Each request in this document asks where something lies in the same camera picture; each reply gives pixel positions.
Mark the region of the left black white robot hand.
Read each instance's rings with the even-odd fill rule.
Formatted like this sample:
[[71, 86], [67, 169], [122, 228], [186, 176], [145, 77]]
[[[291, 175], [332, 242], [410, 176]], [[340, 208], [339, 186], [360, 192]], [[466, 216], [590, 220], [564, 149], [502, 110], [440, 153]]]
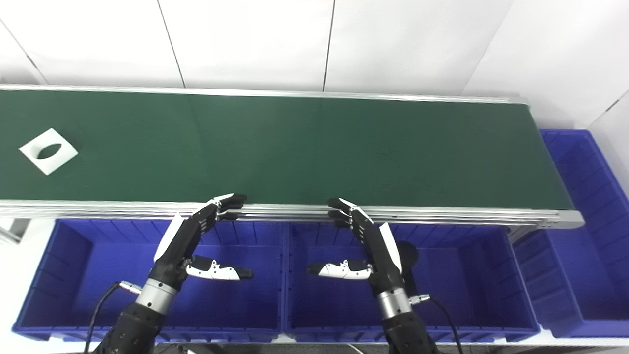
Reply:
[[247, 195], [230, 193], [214, 197], [184, 218], [177, 213], [159, 244], [155, 264], [148, 277], [159, 284], [180, 291], [188, 275], [211, 280], [249, 280], [253, 271], [245, 267], [222, 265], [207, 256], [196, 256], [201, 237], [220, 220], [236, 220]]

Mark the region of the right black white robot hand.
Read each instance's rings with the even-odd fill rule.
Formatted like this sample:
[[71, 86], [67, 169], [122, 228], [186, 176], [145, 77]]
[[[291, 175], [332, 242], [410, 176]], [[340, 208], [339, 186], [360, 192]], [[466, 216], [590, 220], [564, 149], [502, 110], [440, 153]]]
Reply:
[[378, 226], [372, 218], [355, 203], [342, 198], [327, 200], [330, 207], [327, 215], [340, 229], [352, 231], [353, 236], [364, 247], [367, 260], [345, 259], [337, 262], [315, 262], [308, 264], [310, 275], [344, 280], [368, 280], [373, 293], [393, 293], [404, 286], [402, 266], [395, 240], [387, 224]]

